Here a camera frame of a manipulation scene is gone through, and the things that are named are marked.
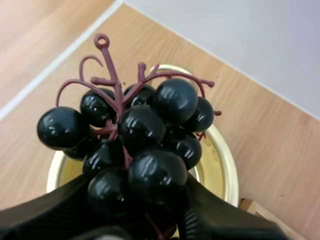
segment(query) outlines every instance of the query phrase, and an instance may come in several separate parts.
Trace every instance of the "black object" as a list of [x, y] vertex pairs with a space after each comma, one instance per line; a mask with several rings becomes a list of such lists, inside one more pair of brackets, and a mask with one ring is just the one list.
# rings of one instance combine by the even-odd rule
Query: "black object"
[[[126, 95], [134, 85], [129, 86], [123, 94]], [[150, 85], [143, 85], [142, 89], [132, 98], [132, 100], [126, 105], [127, 108], [135, 105], [151, 105], [153, 95], [156, 90]]]
[[287, 240], [273, 222], [238, 209], [188, 174], [178, 220], [182, 240]]
[[98, 218], [109, 224], [123, 223], [134, 210], [128, 171], [109, 168], [99, 172], [88, 187], [88, 204]]
[[64, 151], [64, 154], [69, 158], [77, 161], [83, 161], [88, 153], [94, 150], [94, 147], [99, 143], [97, 136], [84, 138], [78, 145]]
[[[0, 211], [0, 240], [98, 240], [101, 226], [87, 206], [87, 188], [88, 179], [81, 175], [51, 193]], [[181, 240], [288, 240], [275, 223], [231, 206], [190, 174], [176, 210]], [[131, 240], [128, 235], [122, 238]]]
[[0, 211], [0, 240], [67, 240], [98, 227], [87, 204], [88, 184], [80, 175], [44, 196]]
[[197, 165], [201, 159], [202, 149], [199, 140], [185, 129], [168, 129], [162, 146], [180, 156], [187, 170]]
[[37, 134], [47, 147], [65, 151], [87, 137], [89, 129], [89, 124], [78, 111], [67, 106], [57, 106], [40, 118]]
[[84, 158], [82, 171], [92, 178], [102, 170], [110, 167], [121, 168], [124, 164], [125, 155], [120, 140], [101, 139]]
[[138, 199], [162, 205], [175, 199], [183, 189], [187, 169], [181, 157], [173, 152], [151, 149], [133, 158], [128, 180]]
[[203, 132], [214, 122], [214, 117], [214, 110], [210, 102], [199, 96], [195, 113], [187, 121], [183, 122], [181, 126], [191, 132]]
[[171, 78], [156, 89], [153, 106], [165, 122], [181, 124], [196, 111], [197, 92], [187, 81]]
[[124, 112], [118, 124], [118, 134], [128, 153], [138, 152], [161, 143], [166, 125], [148, 105], [136, 105]]
[[[115, 99], [113, 91], [106, 88], [100, 89], [109, 97]], [[98, 128], [105, 127], [108, 119], [111, 119], [112, 121], [116, 119], [116, 112], [113, 108], [92, 90], [83, 95], [80, 102], [80, 111], [88, 123]]]

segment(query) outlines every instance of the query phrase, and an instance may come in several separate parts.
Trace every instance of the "black grape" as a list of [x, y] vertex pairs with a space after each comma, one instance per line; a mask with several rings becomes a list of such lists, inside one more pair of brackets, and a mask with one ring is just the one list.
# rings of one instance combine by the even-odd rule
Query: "black grape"
[[153, 106], [168, 123], [180, 124], [196, 111], [197, 92], [187, 81], [171, 78], [159, 85], [154, 94]]
[[[129, 86], [125, 91], [126, 95], [134, 85]], [[133, 99], [126, 105], [127, 108], [133, 107], [135, 105], [152, 105], [153, 95], [156, 90], [150, 85], [144, 85], [142, 89], [133, 97]]]
[[125, 155], [119, 139], [101, 139], [94, 150], [84, 158], [82, 171], [84, 174], [94, 177], [102, 170], [110, 167], [123, 167]]
[[[112, 99], [115, 99], [114, 93], [106, 88], [100, 88]], [[80, 103], [80, 111], [92, 126], [103, 128], [106, 121], [116, 119], [116, 112], [112, 107], [97, 93], [90, 90], [84, 94]]]
[[150, 149], [133, 158], [128, 180], [136, 198], [163, 205], [183, 189], [187, 169], [181, 157], [173, 152]]
[[94, 147], [99, 143], [98, 137], [84, 138], [78, 145], [64, 151], [64, 154], [69, 158], [83, 161], [88, 153], [94, 150]]
[[88, 186], [87, 199], [98, 218], [112, 224], [127, 220], [133, 211], [127, 170], [110, 168], [100, 172]]
[[58, 106], [47, 111], [37, 124], [40, 141], [47, 147], [65, 151], [89, 135], [90, 126], [76, 110]]
[[148, 105], [136, 105], [124, 112], [118, 124], [118, 134], [133, 157], [145, 148], [158, 145], [166, 134], [166, 125]]
[[181, 126], [194, 133], [203, 132], [214, 122], [214, 116], [214, 110], [210, 102], [203, 97], [198, 97], [195, 113]]
[[162, 142], [165, 149], [180, 156], [189, 170], [200, 161], [202, 149], [199, 140], [190, 132], [181, 128], [168, 129]]

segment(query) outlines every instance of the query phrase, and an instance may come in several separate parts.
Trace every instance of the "gold plate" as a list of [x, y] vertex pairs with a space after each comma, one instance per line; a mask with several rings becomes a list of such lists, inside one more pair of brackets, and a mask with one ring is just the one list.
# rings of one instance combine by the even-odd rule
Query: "gold plate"
[[[167, 70], [192, 74], [191, 71], [178, 65], [160, 65], [159, 71]], [[202, 157], [197, 166], [190, 170], [190, 173], [209, 191], [237, 207], [239, 201], [237, 170], [225, 139], [212, 125], [206, 131], [206, 138], [203, 138], [200, 143]], [[49, 170], [46, 191], [51, 192], [79, 176], [82, 173], [82, 166], [82, 161], [73, 160], [64, 155], [62, 151], [57, 151]]]

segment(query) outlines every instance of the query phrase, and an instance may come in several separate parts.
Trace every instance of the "wooden surface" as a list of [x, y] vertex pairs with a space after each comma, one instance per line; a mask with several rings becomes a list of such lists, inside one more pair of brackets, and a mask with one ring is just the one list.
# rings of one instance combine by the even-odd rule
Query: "wooden surface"
[[[307, 239], [320, 239], [317, 120], [127, 6], [97, 32], [110, 37], [110, 52], [123, 84], [136, 82], [140, 61], [149, 67], [178, 63], [200, 78], [215, 81], [213, 89], [206, 88], [207, 98], [215, 109], [223, 111], [215, 125], [233, 153], [240, 196], [255, 199]], [[92, 38], [1, 122], [0, 208], [45, 193], [54, 152], [37, 139], [37, 121], [54, 106], [63, 81], [78, 77], [79, 58], [89, 53], [101, 58]], [[108, 77], [107, 70], [95, 62], [89, 62], [84, 71], [87, 77]], [[79, 108], [86, 90], [69, 86], [61, 104]]]
[[276, 223], [282, 229], [282, 231], [289, 237], [290, 240], [306, 240], [295, 230], [288, 227], [284, 222], [279, 220], [276, 216], [272, 215], [268, 210], [266, 210], [263, 206], [261, 206], [254, 200], [247, 198], [243, 199], [239, 204], [239, 208], [252, 215]]
[[0, 108], [55, 59], [113, 0], [1, 0]]

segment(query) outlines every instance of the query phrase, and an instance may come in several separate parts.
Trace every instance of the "grape stem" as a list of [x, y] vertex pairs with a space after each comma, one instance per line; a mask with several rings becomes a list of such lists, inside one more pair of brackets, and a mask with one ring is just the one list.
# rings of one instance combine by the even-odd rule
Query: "grape stem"
[[166, 229], [164, 232], [161, 232], [160, 229], [155, 224], [155, 222], [150, 217], [150, 215], [147, 212], [145, 212], [144, 214], [145, 214], [146, 219], [149, 221], [150, 225], [152, 226], [153, 230], [156, 232], [157, 240], [167, 240], [170, 238], [170, 236], [172, 236], [175, 233], [175, 231], [177, 229], [176, 226], [172, 226], [172, 227]]
[[132, 157], [128, 154], [128, 151], [125, 147], [123, 147], [123, 153], [124, 153], [124, 167], [128, 169], [132, 161]]
[[201, 141], [201, 139], [202, 139], [203, 137], [204, 137], [204, 138], [207, 137], [205, 131], [203, 131], [203, 132], [201, 132], [201, 133], [196, 133], [195, 135], [198, 137], [199, 141]]
[[[152, 72], [148, 76], [145, 75], [146, 71], [146, 64], [144, 62], [140, 62], [138, 64], [138, 73], [137, 73], [137, 84], [135, 84], [129, 92], [124, 96], [122, 92], [122, 85], [118, 78], [117, 71], [115, 68], [115, 65], [113, 63], [113, 60], [111, 58], [110, 52], [109, 52], [109, 45], [110, 40], [109, 38], [102, 33], [98, 33], [94, 37], [94, 44], [95, 46], [101, 51], [102, 56], [104, 58], [105, 64], [108, 68], [110, 79], [105, 79], [101, 77], [93, 76], [90, 79], [90, 82], [86, 82], [84, 78], [84, 64], [88, 60], [95, 60], [100, 66], [103, 67], [102, 62], [97, 58], [95, 55], [88, 55], [84, 57], [79, 65], [79, 79], [70, 79], [63, 83], [61, 88], [58, 91], [57, 97], [56, 97], [56, 106], [59, 106], [59, 100], [60, 96], [62, 94], [62, 91], [69, 86], [70, 84], [80, 84], [83, 86], [86, 86], [87, 88], [94, 91], [96, 94], [98, 94], [100, 97], [102, 97], [110, 106], [111, 108], [116, 112], [116, 117], [119, 120], [122, 114], [124, 113], [125, 106], [131, 101], [131, 99], [143, 88], [144, 84], [152, 81], [156, 78], [165, 77], [166, 79], [170, 79], [172, 77], [183, 77], [187, 78], [191, 81], [194, 81], [197, 86], [200, 89], [201, 95], [203, 98], [205, 98], [205, 89], [203, 85], [208, 85], [210, 88], [212, 88], [215, 83], [213, 81], [207, 81], [203, 79], [198, 79], [197, 77], [183, 73], [180, 71], [165, 71], [165, 72], [158, 72], [159, 64], [154, 66]], [[114, 89], [114, 99], [112, 99], [110, 96], [108, 96], [104, 91], [99, 89], [96, 86], [106, 86], [106, 87], [112, 87]], [[215, 116], [220, 116], [222, 113], [221, 111], [214, 111]], [[118, 129], [117, 125], [113, 124], [112, 122], [107, 122], [106, 127], [101, 128], [99, 130], [92, 129], [91, 132], [94, 135], [109, 135], [108, 139], [114, 140], [118, 136]], [[205, 133], [202, 133], [198, 136], [199, 140], [202, 139], [202, 137], [205, 136]]]

